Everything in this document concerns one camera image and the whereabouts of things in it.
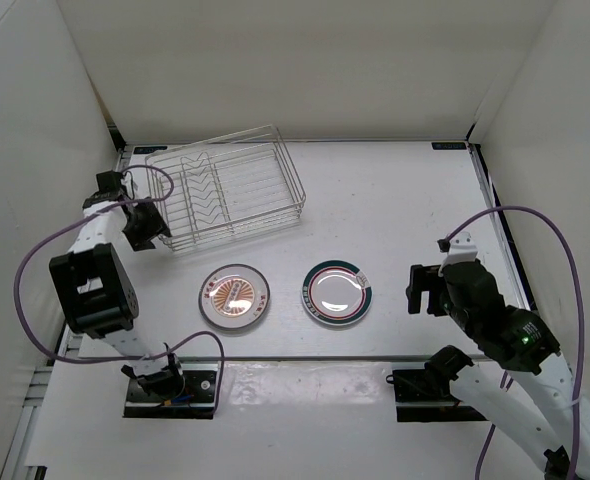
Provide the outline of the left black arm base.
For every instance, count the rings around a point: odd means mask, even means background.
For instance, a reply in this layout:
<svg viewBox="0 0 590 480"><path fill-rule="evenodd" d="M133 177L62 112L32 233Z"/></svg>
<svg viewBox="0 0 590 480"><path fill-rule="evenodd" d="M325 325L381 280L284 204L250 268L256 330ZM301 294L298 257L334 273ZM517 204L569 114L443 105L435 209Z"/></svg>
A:
<svg viewBox="0 0 590 480"><path fill-rule="evenodd" d="M126 419L212 420L220 366L216 363L188 363L183 368L183 388L169 398L146 393L130 379L122 417Z"/></svg>

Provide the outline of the wire dish rack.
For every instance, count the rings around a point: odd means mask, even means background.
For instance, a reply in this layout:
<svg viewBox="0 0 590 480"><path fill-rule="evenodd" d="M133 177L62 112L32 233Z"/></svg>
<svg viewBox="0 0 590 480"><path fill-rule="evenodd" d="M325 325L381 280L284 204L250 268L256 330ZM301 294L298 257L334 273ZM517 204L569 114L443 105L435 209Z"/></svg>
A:
<svg viewBox="0 0 590 480"><path fill-rule="evenodd" d="M306 193L278 128L267 125L166 147L144 158L169 228L161 242L197 251L296 223Z"/></svg>

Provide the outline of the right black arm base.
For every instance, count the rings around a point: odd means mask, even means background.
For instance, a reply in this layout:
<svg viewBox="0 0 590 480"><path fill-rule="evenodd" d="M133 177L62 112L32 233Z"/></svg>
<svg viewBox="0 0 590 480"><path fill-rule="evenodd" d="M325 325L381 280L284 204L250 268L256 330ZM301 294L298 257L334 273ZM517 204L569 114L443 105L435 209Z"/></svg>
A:
<svg viewBox="0 0 590 480"><path fill-rule="evenodd" d="M398 423L484 422L486 418L450 393L440 393L422 369L393 370L386 376L393 387Z"/></svg>

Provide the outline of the orange sunburst plate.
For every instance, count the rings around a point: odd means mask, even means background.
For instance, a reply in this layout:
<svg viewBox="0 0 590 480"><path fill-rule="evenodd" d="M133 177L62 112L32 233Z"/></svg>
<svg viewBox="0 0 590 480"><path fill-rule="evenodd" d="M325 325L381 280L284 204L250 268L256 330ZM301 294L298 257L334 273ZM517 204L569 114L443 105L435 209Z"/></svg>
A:
<svg viewBox="0 0 590 480"><path fill-rule="evenodd" d="M241 332L256 324L268 306L269 293L242 277L209 281L199 296L204 319L226 332Z"/></svg>
<svg viewBox="0 0 590 480"><path fill-rule="evenodd" d="M198 294L202 318L225 332L252 328L266 315L271 292L266 277L245 264L228 264L211 272Z"/></svg>

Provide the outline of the green rimmed plate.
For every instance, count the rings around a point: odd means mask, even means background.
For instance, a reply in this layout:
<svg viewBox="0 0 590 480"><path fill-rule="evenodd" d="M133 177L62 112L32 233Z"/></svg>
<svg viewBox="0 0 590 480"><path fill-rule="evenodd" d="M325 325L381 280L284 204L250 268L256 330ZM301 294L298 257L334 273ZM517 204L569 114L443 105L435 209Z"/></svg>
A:
<svg viewBox="0 0 590 480"><path fill-rule="evenodd" d="M313 266L301 286L306 313L331 329L346 329L360 322L373 303L373 291L365 273L343 260L327 260Z"/></svg>

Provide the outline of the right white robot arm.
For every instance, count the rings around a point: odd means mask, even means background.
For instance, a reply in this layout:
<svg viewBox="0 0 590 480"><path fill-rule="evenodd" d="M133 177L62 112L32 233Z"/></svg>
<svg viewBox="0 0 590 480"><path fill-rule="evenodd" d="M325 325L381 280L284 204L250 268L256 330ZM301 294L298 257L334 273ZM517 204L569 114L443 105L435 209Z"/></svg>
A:
<svg viewBox="0 0 590 480"><path fill-rule="evenodd" d="M446 266L413 265L408 311L450 317L530 397L534 410L495 387L473 360L449 345L424 367L424 387L435 399L454 397L507 435L547 479L590 479L590 402L573 394L559 342L535 313L505 302L495 277L477 260Z"/></svg>

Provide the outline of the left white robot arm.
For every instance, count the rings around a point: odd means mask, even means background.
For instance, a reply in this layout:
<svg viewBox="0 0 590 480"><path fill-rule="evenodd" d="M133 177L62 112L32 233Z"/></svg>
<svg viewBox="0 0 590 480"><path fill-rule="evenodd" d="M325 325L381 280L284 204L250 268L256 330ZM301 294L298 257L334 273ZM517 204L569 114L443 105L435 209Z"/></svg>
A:
<svg viewBox="0 0 590 480"><path fill-rule="evenodd" d="M153 202L128 192L122 173L96 180L98 190L83 204L87 223L68 252L49 262L66 323L125 357L123 372L145 393L173 400L185 387L179 359L169 349L157 358L136 332L138 298L114 246L124 239L135 252L150 250L154 238L171 231Z"/></svg>

